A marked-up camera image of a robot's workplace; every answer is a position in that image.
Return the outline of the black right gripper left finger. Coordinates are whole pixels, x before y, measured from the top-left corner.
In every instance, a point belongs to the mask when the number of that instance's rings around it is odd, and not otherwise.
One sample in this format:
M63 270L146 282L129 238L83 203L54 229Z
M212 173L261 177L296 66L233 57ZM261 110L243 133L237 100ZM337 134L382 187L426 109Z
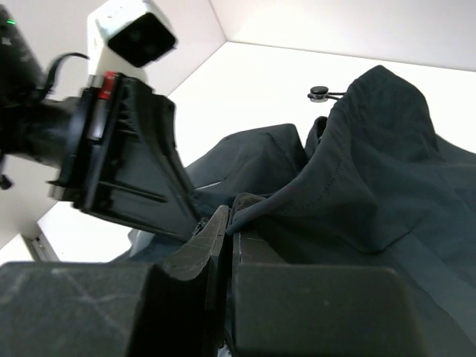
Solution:
M1 267L3 356L215 356L229 209L157 263Z

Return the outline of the dark navy jacket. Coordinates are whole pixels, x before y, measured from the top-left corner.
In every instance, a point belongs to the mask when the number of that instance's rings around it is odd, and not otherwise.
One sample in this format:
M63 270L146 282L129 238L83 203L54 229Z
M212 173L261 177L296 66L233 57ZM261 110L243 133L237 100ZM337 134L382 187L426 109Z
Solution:
M475 155L435 131L422 93L382 66L305 142L283 124L238 132L187 167L199 212L230 208L291 265L387 268L426 356L475 354Z

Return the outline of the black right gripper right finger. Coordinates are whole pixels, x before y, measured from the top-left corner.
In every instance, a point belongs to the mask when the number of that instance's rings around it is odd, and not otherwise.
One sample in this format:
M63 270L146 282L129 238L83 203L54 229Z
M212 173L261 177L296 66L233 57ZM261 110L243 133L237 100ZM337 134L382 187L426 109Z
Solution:
M237 356L426 356L408 290L390 269L291 265L254 232L234 234Z

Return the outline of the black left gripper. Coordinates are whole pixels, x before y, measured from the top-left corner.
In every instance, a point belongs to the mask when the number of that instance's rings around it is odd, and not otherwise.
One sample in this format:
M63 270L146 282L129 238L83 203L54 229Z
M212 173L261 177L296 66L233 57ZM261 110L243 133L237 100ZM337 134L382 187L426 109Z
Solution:
M176 105L108 72L81 97L1 109L1 156L59 170L50 197L119 225L187 241L198 222L176 149ZM138 132L121 129L123 89Z

